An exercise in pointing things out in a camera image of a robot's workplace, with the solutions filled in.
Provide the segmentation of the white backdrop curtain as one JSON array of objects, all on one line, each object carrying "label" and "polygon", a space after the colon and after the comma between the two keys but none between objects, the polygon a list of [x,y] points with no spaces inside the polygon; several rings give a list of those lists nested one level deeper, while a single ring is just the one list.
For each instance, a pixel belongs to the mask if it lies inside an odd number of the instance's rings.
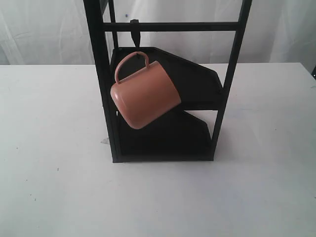
[{"label": "white backdrop curtain", "polygon": [[[235,21],[239,0],[117,0],[116,20],[140,22]],[[154,46],[197,63],[226,63],[233,32],[143,32]],[[255,0],[239,61],[316,63],[316,3],[313,0]],[[80,0],[3,0],[0,3],[0,62],[92,64]]]}]

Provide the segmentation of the black metal shelf rack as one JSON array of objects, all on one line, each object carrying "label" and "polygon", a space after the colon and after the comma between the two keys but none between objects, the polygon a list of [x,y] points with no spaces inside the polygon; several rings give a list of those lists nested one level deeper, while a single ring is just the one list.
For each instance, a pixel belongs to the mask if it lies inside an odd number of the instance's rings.
[{"label": "black metal shelf rack", "polygon": [[[141,129],[131,128],[114,104],[110,90],[115,69],[128,54],[136,52],[130,23],[115,20],[114,3],[84,1],[102,105],[114,163],[141,161],[213,160],[252,2],[244,0],[234,22],[139,22],[142,32],[233,31],[234,42],[226,77],[214,70],[156,47],[141,47],[149,62],[158,61],[167,72],[181,103]],[[103,12],[109,8],[110,21]],[[141,55],[129,59],[118,79],[145,67]]]}]

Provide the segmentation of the clear tape piece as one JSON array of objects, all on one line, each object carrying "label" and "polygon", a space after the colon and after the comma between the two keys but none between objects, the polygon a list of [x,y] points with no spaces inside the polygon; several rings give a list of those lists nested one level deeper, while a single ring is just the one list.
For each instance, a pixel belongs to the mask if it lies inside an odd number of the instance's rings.
[{"label": "clear tape piece", "polygon": [[110,141],[109,141],[109,138],[105,138],[101,141],[102,144],[109,144]]}]

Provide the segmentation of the pink ceramic mug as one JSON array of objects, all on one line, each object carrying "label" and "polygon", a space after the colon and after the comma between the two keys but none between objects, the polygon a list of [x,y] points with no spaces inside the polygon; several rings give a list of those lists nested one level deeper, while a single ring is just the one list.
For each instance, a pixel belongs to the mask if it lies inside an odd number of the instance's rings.
[{"label": "pink ceramic mug", "polygon": [[[124,63],[135,55],[143,56],[145,67],[119,80]],[[110,94],[118,111],[133,129],[141,129],[181,103],[171,78],[158,61],[149,62],[146,53],[136,51],[125,56],[115,69]]]}]

